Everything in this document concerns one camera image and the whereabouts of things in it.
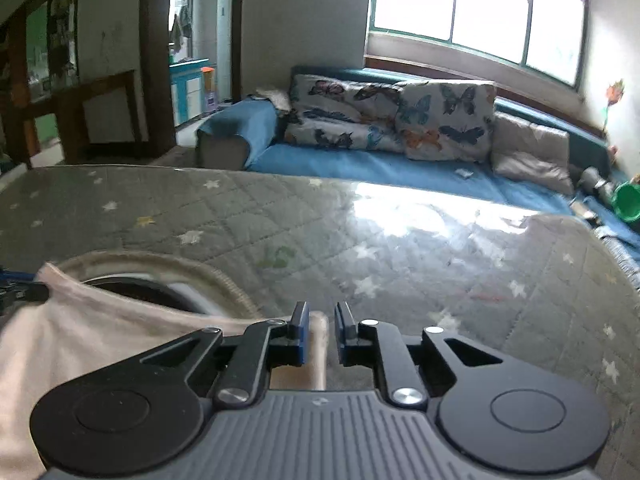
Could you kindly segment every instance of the butterfly pillow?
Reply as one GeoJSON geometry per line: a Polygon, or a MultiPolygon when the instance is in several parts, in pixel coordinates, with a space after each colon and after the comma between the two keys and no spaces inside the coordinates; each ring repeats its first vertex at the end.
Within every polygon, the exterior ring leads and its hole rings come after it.
{"type": "Polygon", "coordinates": [[[383,122],[392,126],[400,102],[400,87],[297,74],[293,78],[290,100],[297,108],[349,107],[361,118],[358,122],[383,122]]]}
{"type": "Polygon", "coordinates": [[[396,129],[408,158],[484,161],[494,128],[494,84],[430,80],[401,83],[396,129]]]}
{"type": "Polygon", "coordinates": [[[284,141],[320,148],[404,151],[404,145],[396,133],[383,124],[348,123],[323,117],[302,116],[299,121],[290,122],[284,133],[284,141]]]}

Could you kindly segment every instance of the green bucket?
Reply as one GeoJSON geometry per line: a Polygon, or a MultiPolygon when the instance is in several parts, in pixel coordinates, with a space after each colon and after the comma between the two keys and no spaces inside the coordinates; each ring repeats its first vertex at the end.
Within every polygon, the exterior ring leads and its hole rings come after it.
{"type": "Polygon", "coordinates": [[[618,218],[628,224],[640,220],[640,186],[625,182],[613,192],[611,205],[618,218]]]}

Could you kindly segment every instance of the armrest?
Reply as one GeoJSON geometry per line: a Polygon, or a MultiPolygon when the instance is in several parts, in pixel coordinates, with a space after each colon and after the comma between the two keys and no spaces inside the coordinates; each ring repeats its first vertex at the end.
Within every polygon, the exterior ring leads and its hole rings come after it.
{"type": "Polygon", "coordinates": [[[252,99],[213,114],[197,132],[197,166],[244,170],[269,147],[277,120],[271,102],[252,99]]]}

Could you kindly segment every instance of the window frame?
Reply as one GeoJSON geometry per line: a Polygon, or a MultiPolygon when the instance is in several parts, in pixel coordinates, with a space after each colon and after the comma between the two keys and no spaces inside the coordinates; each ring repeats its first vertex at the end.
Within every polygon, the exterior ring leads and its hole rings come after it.
{"type": "Polygon", "coordinates": [[[404,30],[395,30],[392,28],[382,28],[382,27],[376,27],[375,23],[376,23],[376,3],[377,0],[370,0],[371,1],[371,11],[370,11],[370,16],[369,16],[369,31],[374,31],[374,32],[386,32],[389,34],[398,34],[400,36],[408,36],[410,38],[418,38],[420,40],[429,40],[429,41],[434,41],[436,43],[441,43],[441,44],[445,44],[451,48],[455,48],[458,50],[463,50],[463,51],[467,51],[471,54],[475,54],[476,56],[481,56],[481,57],[485,57],[485,58],[489,58],[489,59],[493,59],[496,60],[498,62],[501,62],[503,64],[507,64],[509,66],[513,66],[522,70],[525,70],[526,72],[530,72],[539,76],[542,76],[544,78],[548,78],[551,79],[552,81],[559,83],[565,87],[571,88],[574,91],[579,91],[580,86],[582,85],[582,70],[584,68],[584,58],[585,58],[585,47],[586,47],[586,43],[587,43],[587,29],[589,26],[589,0],[584,0],[584,17],[582,19],[582,37],[580,38],[580,54],[578,55],[578,67],[576,69],[576,73],[575,73],[575,82],[574,84],[571,83],[567,83],[566,81],[563,81],[562,79],[559,79],[551,74],[548,74],[547,72],[543,72],[542,70],[539,70],[537,68],[533,68],[532,66],[527,65],[527,57],[529,55],[529,40],[531,37],[531,22],[532,22],[532,17],[533,17],[533,0],[528,0],[529,2],[529,12],[527,13],[527,31],[526,31],[526,35],[525,35],[525,43],[524,43],[524,47],[522,49],[522,59],[520,60],[519,63],[513,62],[509,59],[505,59],[503,57],[500,56],[496,56],[495,54],[490,54],[488,52],[484,52],[482,50],[478,50],[476,48],[470,47],[470,46],[466,46],[463,44],[459,44],[459,43],[455,43],[453,41],[453,27],[455,24],[455,20],[456,20],[456,3],[457,0],[453,0],[453,6],[452,6],[452,10],[451,10],[451,27],[450,27],[450,31],[449,31],[449,39],[448,40],[441,40],[440,38],[433,38],[431,36],[424,36],[421,34],[415,34],[414,32],[406,32],[404,30]]]}

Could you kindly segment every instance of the towel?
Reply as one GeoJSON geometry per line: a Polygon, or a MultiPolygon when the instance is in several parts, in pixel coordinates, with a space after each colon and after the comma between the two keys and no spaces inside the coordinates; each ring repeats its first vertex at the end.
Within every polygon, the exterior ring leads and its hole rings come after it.
{"type": "Polygon", "coordinates": [[[174,52],[178,52],[182,48],[182,27],[178,15],[174,15],[174,24],[169,32],[169,43],[174,44],[174,52]]]}
{"type": "MultiPolygon", "coordinates": [[[[49,287],[49,301],[21,307],[0,333],[0,479],[33,480],[44,472],[29,417],[53,387],[204,326],[237,335],[256,321],[130,300],[76,282],[50,264],[38,280],[49,287]]],[[[324,389],[327,338],[326,317],[311,313],[308,363],[276,368],[271,388],[324,389]]]]}
{"type": "Polygon", "coordinates": [[[192,38],[193,33],[191,31],[191,17],[189,16],[189,7],[182,6],[180,8],[180,28],[182,29],[182,35],[185,38],[192,38]]]}

